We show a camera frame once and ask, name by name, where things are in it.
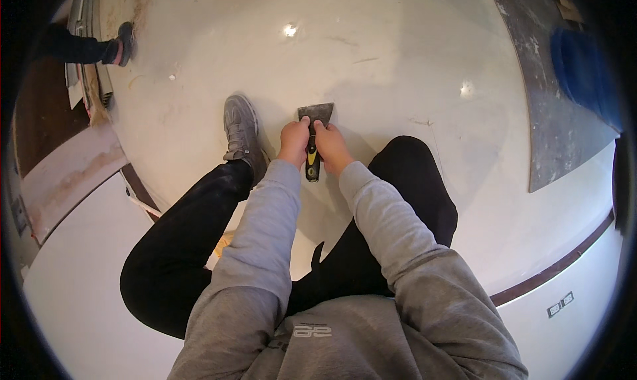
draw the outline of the white wall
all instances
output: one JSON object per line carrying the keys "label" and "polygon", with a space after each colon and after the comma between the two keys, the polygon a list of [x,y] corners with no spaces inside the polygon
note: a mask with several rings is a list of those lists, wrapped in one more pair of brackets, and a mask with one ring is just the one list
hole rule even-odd
{"label": "white wall", "polygon": [[[590,343],[615,289],[622,238],[614,228],[555,278],[498,307],[530,379],[565,378]],[[570,291],[575,299],[549,318]]]}
{"label": "white wall", "polygon": [[51,233],[24,281],[46,340],[74,379],[165,379],[183,342],[139,322],[119,275],[152,225],[118,173]]}

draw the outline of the person's right hand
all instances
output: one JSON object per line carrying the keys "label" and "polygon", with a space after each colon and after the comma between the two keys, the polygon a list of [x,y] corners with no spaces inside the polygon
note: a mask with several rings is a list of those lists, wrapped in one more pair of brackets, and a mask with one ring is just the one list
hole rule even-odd
{"label": "person's right hand", "polygon": [[336,177],[340,177],[343,169],[354,161],[347,150],[343,135],[331,123],[327,125],[326,129],[320,120],[314,122],[314,130],[316,131],[317,151],[323,158],[325,169]]}

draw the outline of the person's left hand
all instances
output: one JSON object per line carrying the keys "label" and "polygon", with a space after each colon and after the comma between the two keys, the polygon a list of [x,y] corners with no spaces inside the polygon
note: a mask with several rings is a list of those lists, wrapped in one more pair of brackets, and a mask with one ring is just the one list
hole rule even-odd
{"label": "person's left hand", "polygon": [[310,139],[310,118],[304,116],[301,121],[291,121],[281,130],[281,150],[277,159],[288,161],[299,171],[305,163],[305,148]]}

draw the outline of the putty knife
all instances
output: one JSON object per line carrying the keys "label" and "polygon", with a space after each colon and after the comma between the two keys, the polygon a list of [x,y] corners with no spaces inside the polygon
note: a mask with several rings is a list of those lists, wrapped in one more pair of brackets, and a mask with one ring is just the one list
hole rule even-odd
{"label": "putty knife", "polygon": [[332,109],[334,109],[334,103],[329,102],[327,104],[318,104],[310,106],[302,106],[298,108],[299,120],[304,116],[310,118],[310,140],[308,141],[308,157],[305,160],[305,177],[310,183],[315,183],[319,180],[320,170],[320,155],[317,152],[317,146],[315,143],[316,132],[314,131],[314,121],[320,120],[323,122],[323,126],[327,127],[330,117],[332,117]]}

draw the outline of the wall switch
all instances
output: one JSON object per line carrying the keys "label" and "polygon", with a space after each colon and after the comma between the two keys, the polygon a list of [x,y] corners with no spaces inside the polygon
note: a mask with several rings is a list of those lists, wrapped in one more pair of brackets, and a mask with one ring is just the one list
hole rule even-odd
{"label": "wall switch", "polygon": [[551,308],[547,309],[546,312],[548,312],[548,317],[552,318],[553,315],[558,313],[559,310],[561,310],[561,309],[562,309],[562,307],[561,307],[560,303],[557,303],[556,305],[553,305]]}
{"label": "wall switch", "polygon": [[573,301],[573,292],[570,291],[569,294],[567,294],[562,300],[562,307],[565,307],[568,303],[570,303],[571,301]]}

